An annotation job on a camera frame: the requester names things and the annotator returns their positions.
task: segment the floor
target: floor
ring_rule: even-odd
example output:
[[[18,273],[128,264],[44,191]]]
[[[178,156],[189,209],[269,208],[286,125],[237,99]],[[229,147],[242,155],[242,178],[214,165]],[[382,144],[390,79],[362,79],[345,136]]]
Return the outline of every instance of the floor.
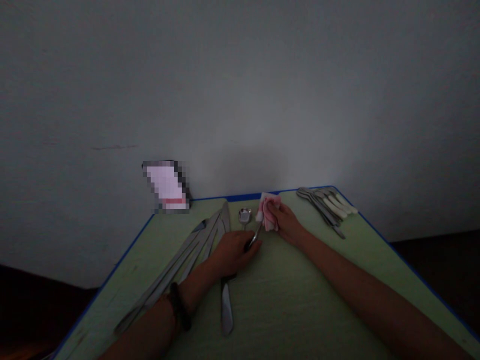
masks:
[[[480,230],[392,245],[453,311],[480,334]]]
[[[480,230],[392,246],[480,334]],[[50,354],[97,292],[5,266],[0,287],[0,358],[16,360]]]

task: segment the stack of knives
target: stack of knives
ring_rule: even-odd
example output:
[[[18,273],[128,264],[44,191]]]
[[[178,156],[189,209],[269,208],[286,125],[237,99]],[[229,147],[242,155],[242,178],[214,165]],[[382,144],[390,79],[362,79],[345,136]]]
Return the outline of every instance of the stack of knives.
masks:
[[[203,255],[200,262],[204,262],[210,256],[215,235],[217,234],[217,238],[221,239],[222,236],[229,231],[230,212],[228,202],[225,201],[220,210],[216,211],[209,219],[201,221],[193,229],[158,278],[118,323],[115,327],[115,333],[117,335],[123,333],[142,311],[146,311],[153,307],[190,255],[191,256],[183,273],[179,280],[177,280],[178,283],[181,283],[190,274],[202,252],[202,249]],[[230,292],[228,287],[228,281],[232,278],[233,276],[231,278],[224,278],[221,281],[221,325],[224,335],[230,334],[233,330],[232,306],[230,303]]]

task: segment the gray wall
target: gray wall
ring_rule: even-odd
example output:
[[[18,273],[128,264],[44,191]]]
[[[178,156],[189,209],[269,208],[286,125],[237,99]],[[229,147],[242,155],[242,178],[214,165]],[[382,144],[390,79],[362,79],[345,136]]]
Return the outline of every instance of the gray wall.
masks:
[[[144,160],[197,198],[334,184],[390,241],[480,227],[476,2],[207,3],[0,5],[0,263],[100,285]]]

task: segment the pink napkin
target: pink napkin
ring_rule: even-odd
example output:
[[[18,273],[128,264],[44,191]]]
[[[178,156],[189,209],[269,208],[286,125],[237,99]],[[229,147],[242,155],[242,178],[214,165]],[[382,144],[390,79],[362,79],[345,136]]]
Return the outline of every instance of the pink napkin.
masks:
[[[258,212],[255,216],[255,221],[262,222],[266,231],[279,230],[279,224],[277,218],[270,212],[267,207],[268,203],[272,203],[277,209],[280,207],[282,198],[280,195],[274,195],[268,192],[262,192],[260,197],[260,205],[258,206]]]

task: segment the table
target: table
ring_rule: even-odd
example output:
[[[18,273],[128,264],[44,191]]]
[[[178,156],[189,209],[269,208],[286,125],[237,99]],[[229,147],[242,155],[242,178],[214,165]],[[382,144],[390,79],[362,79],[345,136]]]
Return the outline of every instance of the table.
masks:
[[[277,191],[302,225],[340,254],[419,308],[472,356],[480,341],[362,216],[349,215],[340,239],[295,190]],[[202,219],[228,201],[231,230],[241,230],[238,210],[258,207],[260,194],[196,200],[190,213],[155,214],[54,354],[55,359],[95,359],[114,341],[113,329],[157,278]],[[250,223],[247,229],[253,230]],[[393,355],[355,316],[322,274],[275,232],[262,232],[255,260],[230,284],[234,330],[221,335],[220,284],[197,309],[192,329],[168,352],[170,359],[378,358]]]

